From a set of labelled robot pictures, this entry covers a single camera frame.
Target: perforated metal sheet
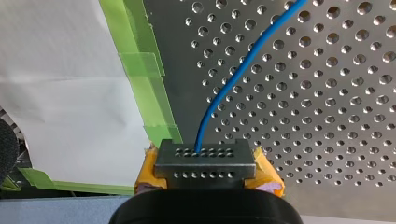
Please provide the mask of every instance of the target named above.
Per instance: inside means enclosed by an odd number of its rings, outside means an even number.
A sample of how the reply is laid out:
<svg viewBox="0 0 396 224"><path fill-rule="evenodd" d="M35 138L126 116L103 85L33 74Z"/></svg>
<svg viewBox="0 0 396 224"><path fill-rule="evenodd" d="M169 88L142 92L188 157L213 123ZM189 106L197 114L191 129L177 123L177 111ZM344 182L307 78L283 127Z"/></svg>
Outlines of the perforated metal sheet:
<svg viewBox="0 0 396 224"><path fill-rule="evenodd" d="M185 142L249 46L291 1L146 0ZM396 220L396 1L310 0L212 116L249 139L305 215Z"/></svg>

